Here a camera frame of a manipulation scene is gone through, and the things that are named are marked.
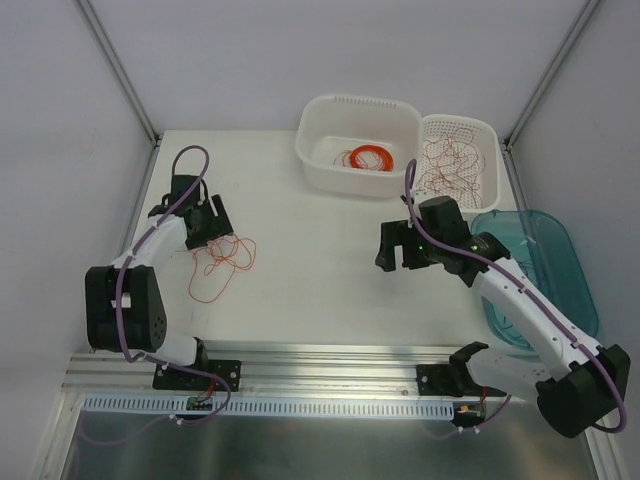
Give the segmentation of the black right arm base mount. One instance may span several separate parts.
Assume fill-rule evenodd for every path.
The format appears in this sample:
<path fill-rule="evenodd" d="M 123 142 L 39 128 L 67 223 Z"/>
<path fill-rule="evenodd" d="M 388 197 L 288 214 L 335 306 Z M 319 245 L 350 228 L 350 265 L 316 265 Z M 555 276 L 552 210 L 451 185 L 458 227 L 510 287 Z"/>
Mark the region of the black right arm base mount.
<path fill-rule="evenodd" d="M 448 396 L 461 398 L 486 393 L 490 397 L 505 397 L 506 393 L 481 386 L 472 378 L 467 363 L 474 354 L 488 349 L 482 342 L 472 342 L 451 354 L 446 363 L 417 364 L 416 384 L 420 396 Z"/>

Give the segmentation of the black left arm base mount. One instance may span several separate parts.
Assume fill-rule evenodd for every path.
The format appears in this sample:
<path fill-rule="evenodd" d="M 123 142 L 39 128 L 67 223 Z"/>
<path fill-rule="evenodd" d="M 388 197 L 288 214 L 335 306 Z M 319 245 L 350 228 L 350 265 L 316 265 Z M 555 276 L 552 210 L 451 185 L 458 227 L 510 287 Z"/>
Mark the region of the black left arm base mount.
<path fill-rule="evenodd" d="M 213 387 L 215 392 L 237 392 L 240 386 L 242 362 L 214 359 L 201 339 L 197 340 L 196 360 L 187 367 L 157 366 L 152 388 L 158 391 L 204 392 Z"/>

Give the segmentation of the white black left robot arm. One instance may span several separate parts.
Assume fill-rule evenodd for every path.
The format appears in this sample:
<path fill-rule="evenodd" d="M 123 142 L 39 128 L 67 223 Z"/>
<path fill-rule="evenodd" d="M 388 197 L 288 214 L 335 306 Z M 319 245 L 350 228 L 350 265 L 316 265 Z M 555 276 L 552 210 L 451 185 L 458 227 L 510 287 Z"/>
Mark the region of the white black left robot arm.
<path fill-rule="evenodd" d="M 157 275 L 175 252 L 193 251 L 232 233 L 221 197 L 211 196 L 198 176 L 174 175 L 170 192 L 151 209 L 129 249 L 86 273 L 89 345 L 132 361 L 150 356 L 174 364 L 175 376 L 185 387 L 203 387 L 210 365 L 201 341 L 170 329 Z"/>

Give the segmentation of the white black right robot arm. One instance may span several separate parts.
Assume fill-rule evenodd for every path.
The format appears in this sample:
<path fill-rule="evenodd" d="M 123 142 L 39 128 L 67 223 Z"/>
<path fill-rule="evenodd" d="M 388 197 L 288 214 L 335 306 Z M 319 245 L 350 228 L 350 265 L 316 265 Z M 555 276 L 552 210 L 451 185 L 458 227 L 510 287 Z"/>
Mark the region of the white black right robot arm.
<path fill-rule="evenodd" d="M 409 217 L 380 227 L 376 265 L 416 270 L 440 265 L 497 306 L 524 336 L 538 361 L 500 354 L 482 342 L 468 344 L 448 361 L 439 388 L 461 397 L 480 387 L 533 402 L 559 434 L 574 438 L 588 428 L 625 430 L 624 403 L 631 360 L 619 345 L 603 347 L 570 321 L 527 278 L 492 234 L 472 234 L 448 196 L 406 197 Z"/>

